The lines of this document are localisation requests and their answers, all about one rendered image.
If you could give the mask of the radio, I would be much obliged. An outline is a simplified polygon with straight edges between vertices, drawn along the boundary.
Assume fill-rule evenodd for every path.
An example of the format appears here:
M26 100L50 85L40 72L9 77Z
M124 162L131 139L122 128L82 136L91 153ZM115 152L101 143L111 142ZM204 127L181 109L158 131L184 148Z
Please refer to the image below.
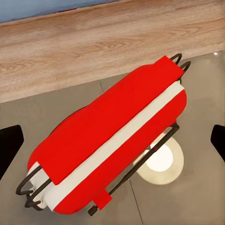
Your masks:
M191 64L178 67L181 58L181 53L163 56L138 67L64 119L29 158L27 177L16 190L26 195L25 207L42 211L49 206L70 215L94 201L89 215L102 210L111 194L179 130L176 119L187 106L181 77ZM168 127L172 129L108 193L105 188ZM21 192L29 180L33 187Z

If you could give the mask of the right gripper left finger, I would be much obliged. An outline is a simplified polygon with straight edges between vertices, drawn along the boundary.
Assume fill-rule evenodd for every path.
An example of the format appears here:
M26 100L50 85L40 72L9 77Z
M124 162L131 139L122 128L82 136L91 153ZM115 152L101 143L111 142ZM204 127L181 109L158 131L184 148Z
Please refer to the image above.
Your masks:
M24 143L20 125L0 130L0 180Z

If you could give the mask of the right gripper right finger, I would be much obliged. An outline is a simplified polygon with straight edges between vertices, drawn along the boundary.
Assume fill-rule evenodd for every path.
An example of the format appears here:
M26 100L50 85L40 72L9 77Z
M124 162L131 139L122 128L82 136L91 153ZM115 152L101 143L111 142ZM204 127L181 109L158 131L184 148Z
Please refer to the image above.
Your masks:
M220 125L215 125L211 135L211 142L217 149L218 153L221 155L225 161L225 127Z

